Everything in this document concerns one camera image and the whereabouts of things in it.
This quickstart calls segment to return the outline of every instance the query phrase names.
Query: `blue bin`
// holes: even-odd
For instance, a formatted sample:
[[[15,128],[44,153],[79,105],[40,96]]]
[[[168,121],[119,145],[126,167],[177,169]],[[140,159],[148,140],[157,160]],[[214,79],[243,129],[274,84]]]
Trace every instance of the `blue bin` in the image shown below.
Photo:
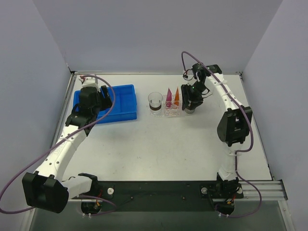
[[[112,112],[105,119],[98,122],[98,124],[137,119],[137,100],[134,85],[114,86],[113,89],[116,95],[115,106]],[[108,88],[108,92],[111,101],[113,101],[110,88]],[[74,105],[79,103],[79,94],[79,90],[75,91],[73,100]],[[109,109],[99,112],[97,119],[101,118],[108,111]]]

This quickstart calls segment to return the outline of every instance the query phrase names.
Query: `white table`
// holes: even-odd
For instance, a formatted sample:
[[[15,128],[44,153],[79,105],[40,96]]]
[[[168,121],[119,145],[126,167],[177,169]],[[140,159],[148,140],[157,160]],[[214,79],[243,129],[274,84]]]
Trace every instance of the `white table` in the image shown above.
[[[137,120],[96,125],[69,163],[64,179],[85,172],[99,180],[216,180],[223,158],[217,136],[220,109],[213,97],[184,117],[154,117],[148,94],[175,93],[185,83],[180,75],[103,75],[112,86],[133,84]],[[225,76],[236,97],[247,106],[239,76]],[[77,80],[74,91],[81,88]],[[73,97],[66,117],[73,107]],[[239,172],[247,180],[271,180],[255,122],[255,145],[239,158]],[[248,147],[250,137],[244,147]]]

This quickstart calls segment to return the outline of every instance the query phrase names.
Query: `gray wall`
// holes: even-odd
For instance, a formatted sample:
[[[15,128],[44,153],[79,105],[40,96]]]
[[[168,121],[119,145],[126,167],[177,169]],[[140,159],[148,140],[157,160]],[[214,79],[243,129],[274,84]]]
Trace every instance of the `gray wall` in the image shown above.
[[[308,1],[284,0],[244,70],[270,168],[297,230],[308,226]]]
[[[50,147],[69,76],[33,2],[0,1],[0,189]],[[21,178],[0,206],[27,206]],[[0,230],[19,230],[23,215],[0,214]]]
[[[182,73],[187,50],[234,73],[243,71],[282,0],[33,2],[71,70]]]

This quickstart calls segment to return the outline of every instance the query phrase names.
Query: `purple cable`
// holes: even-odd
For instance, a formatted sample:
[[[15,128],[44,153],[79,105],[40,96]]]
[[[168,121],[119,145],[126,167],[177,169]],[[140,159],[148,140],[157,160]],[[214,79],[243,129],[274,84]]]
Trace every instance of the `purple cable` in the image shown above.
[[[184,63],[184,58],[183,58],[183,54],[187,54],[189,55],[190,57],[192,57],[194,60],[196,60],[198,63],[201,64],[201,66],[205,69],[208,70],[208,72],[214,77],[214,79],[218,82],[218,83],[221,83],[221,81],[219,80],[219,78],[210,70],[208,69],[201,61],[199,61],[196,57],[194,57],[192,54],[186,52],[186,51],[183,51],[182,54],[181,54],[181,57],[182,57],[182,63],[183,63],[183,67],[184,67],[184,71],[186,71],[186,67],[185,67],[185,63]],[[246,122],[247,122],[247,125],[248,125],[248,128],[249,128],[249,131],[250,131],[250,146],[248,149],[246,150],[236,150],[235,151],[235,155],[237,155],[238,153],[246,153],[246,152],[249,152],[252,147],[254,146],[254,134],[253,134],[253,131],[252,131],[252,127],[251,127],[251,124],[249,122],[249,119],[244,111],[244,109],[239,105],[239,103],[228,93],[228,90],[227,88],[225,87],[225,85],[223,83],[221,83],[221,87],[224,89],[224,91],[226,92],[227,96],[236,104],[236,106],[241,110]],[[254,214],[256,213],[260,208],[261,208],[261,205],[262,205],[262,195],[261,195],[261,192],[260,190],[251,182],[249,182],[248,180],[245,180],[243,177],[241,177],[241,175],[238,173],[237,171],[237,167],[238,167],[238,161],[237,161],[237,156],[235,156],[235,172],[236,172],[236,175],[244,182],[246,182],[247,184],[250,184],[252,187],[255,188],[255,190],[258,192],[259,194],[259,197],[260,197],[260,201],[259,201],[259,204],[257,206],[257,208],[255,210],[253,210],[252,212],[249,212],[247,214],[243,214],[243,215],[230,215],[228,216],[229,218],[243,218],[243,217],[246,217],[246,216],[249,216],[251,214]]]
[[[110,87],[110,90],[112,92],[112,95],[113,95],[113,102],[112,102],[112,106],[111,108],[109,109],[109,111],[104,114],[101,118],[99,118],[98,120],[82,127],[82,128],[79,128],[78,130],[72,132],[71,134],[69,134],[68,136],[66,136],[64,139],[62,139],[61,141],[59,141],[58,143],[56,143],[53,147],[51,147],[47,152],[45,152],[43,155],[39,156],[38,158],[36,158],[34,161],[32,161],[30,164],[28,164],[26,167],[24,167],[23,169],[21,169],[18,173],[16,173],[15,176],[12,177],[12,179],[10,179],[10,181],[3,187],[2,191],[0,192],[0,201],[5,193],[5,191],[7,190],[7,188],[10,186],[10,184],[12,184],[12,182],[18,177],[20,176],[24,171],[26,171],[28,168],[30,168],[32,165],[34,165],[36,162],[38,162],[40,159],[42,159],[44,156],[48,155],[52,150],[54,150],[55,148],[59,147],[62,143],[64,143],[68,138],[74,136],[76,133],[84,130],[84,129],[87,129],[89,127],[92,127],[94,126],[96,123],[98,123],[99,121],[103,120],[104,118],[106,118],[106,116],[108,116],[110,114],[110,112],[112,111],[112,109],[114,108],[115,106],[115,102],[116,102],[116,94],[115,94],[115,91],[114,89],[111,87],[111,85],[104,79],[100,78],[100,77],[97,77],[97,76],[93,76],[93,75],[84,75],[82,76],[83,78],[86,78],[86,77],[93,77],[93,78],[96,78],[96,79],[99,79],[101,81],[103,81],[105,84],[108,85],[108,87]],[[23,212],[26,212],[26,211],[29,211],[31,209],[33,209],[34,207],[29,207],[29,208],[24,208],[24,209],[21,209],[21,210],[16,210],[16,211],[6,211],[6,210],[3,210],[2,208],[0,208],[0,213],[4,213],[4,214],[18,214],[18,213],[23,213]]]
[[[113,207],[114,207],[114,209],[112,209],[112,210],[109,210],[109,211],[104,211],[104,212],[100,212],[100,213],[97,213],[97,214],[91,214],[91,217],[95,217],[95,216],[99,216],[99,215],[104,215],[104,214],[107,214],[107,213],[113,213],[113,212],[115,212],[115,210],[116,210],[116,205],[114,204],[114,203],[112,203],[111,201],[108,201],[108,200],[105,200],[105,199],[102,199],[102,198],[100,198],[100,197],[96,197],[96,196],[86,196],[86,195],[80,195],[79,197],[78,197],[78,199],[87,199],[87,198],[89,198],[89,199],[96,199],[96,200],[99,200],[99,201],[104,201],[104,202],[107,202],[107,203],[109,203],[110,205],[112,205]]]

